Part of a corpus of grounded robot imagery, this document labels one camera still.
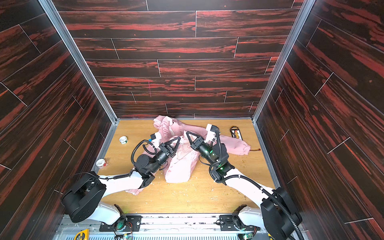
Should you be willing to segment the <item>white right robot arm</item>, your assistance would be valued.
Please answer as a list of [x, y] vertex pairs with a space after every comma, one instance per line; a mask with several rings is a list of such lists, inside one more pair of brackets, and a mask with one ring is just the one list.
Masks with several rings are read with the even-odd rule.
[[232, 223], [239, 231], [253, 227], [264, 229], [273, 240], [292, 240], [296, 233], [304, 239], [299, 225], [302, 217], [288, 193], [282, 189], [272, 189], [257, 183], [242, 174], [228, 161], [229, 154], [221, 142], [220, 130], [213, 125], [207, 126], [207, 137], [187, 131], [186, 136], [191, 148], [207, 160], [209, 174], [214, 182], [231, 187], [252, 200], [258, 208], [239, 206], [232, 213]]

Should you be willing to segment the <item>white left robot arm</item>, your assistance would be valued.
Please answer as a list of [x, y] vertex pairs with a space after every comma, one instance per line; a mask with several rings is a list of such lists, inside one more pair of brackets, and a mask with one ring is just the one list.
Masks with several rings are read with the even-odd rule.
[[131, 162], [134, 167], [127, 174], [99, 176], [95, 172], [84, 173], [61, 198], [65, 214], [70, 216], [73, 223], [84, 220], [99, 221], [111, 226], [114, 232], [133, 227], [118, 205], [108, 205], [102, 202], [102, 198], [121, 191], [141, 190], [149, 186], [155, 178], [154, 174], [168, 159], [176, 155], [180, 141], [180, 137], [175, 137], [158, 147], [152, 141], [141, 141], [139, 146], [150, 145], [154, 151], [146, 151], [137, 159], [134, 159], [135, 155], [132, 154]]

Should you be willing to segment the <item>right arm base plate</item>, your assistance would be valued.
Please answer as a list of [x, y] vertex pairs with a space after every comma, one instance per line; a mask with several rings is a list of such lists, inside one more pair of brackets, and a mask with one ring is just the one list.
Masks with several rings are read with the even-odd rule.
[[240, 220], [234, 220], [232, 215], [220, 215], [215, 222], [220, 226], [221, 231], [259, 231], [261, 228], [256, 226], [246, 226]]

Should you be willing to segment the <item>pink zip jacket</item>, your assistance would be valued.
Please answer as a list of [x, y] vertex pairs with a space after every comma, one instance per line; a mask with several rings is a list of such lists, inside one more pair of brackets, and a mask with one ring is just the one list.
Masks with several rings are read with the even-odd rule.
[[[208, 131], [206, 128], [186, 125], [177, 119], [161, 115], [154, 119], [154, 127], [162, 136], [162, 143], [176, 137], [181, 137], [176, 155], [169, 161], [169, 164], [165, 167], [163, 173], [167, 183], [176, 184], [187, 182], [195, 169], [200, 153], [191, 148], [186, 132], [191, 131], [205, 139]], [[248, 155], [250, 152], [251, 146], [243, 140], [228, 136], [220, 136], [220, 139], [221, 143], [225, 144], [229, 154], [241, 156]]]

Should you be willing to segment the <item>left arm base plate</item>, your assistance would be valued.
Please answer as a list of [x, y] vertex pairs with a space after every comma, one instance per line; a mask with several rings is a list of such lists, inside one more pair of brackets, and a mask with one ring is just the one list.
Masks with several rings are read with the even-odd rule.
[[121, 216], [112, 225], [101, 223], [100, 232], [138, 232], [141, 227], [142, 216], [140, 215], [125, 215]]

